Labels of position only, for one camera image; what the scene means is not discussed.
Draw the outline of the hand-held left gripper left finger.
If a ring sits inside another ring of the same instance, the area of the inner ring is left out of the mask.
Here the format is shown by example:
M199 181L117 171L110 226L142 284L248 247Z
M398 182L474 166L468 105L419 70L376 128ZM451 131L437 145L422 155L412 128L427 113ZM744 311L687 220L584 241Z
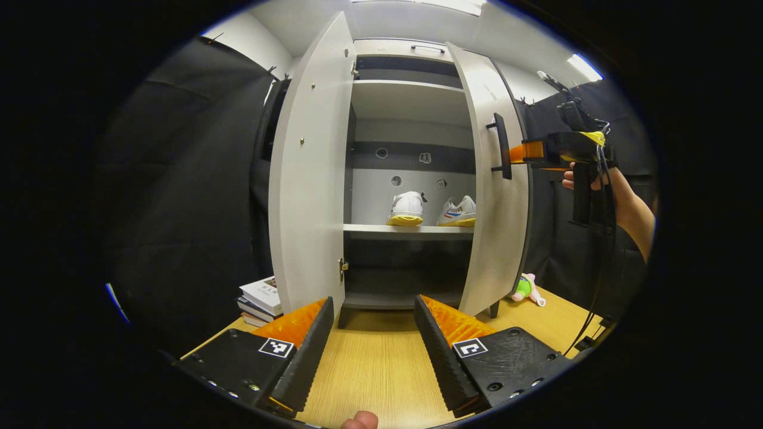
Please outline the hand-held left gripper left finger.
M294 418L305 410L333 323L325 297L253 331L226 329L174 366L242 407Z

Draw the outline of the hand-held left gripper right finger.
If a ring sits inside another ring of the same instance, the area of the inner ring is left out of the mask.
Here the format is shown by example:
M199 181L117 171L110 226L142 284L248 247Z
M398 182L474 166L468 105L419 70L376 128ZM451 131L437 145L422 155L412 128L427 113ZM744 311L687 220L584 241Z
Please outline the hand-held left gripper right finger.
M427 296L415 297L414 320L456 418L515 402L575 364L525 329L496 331Z

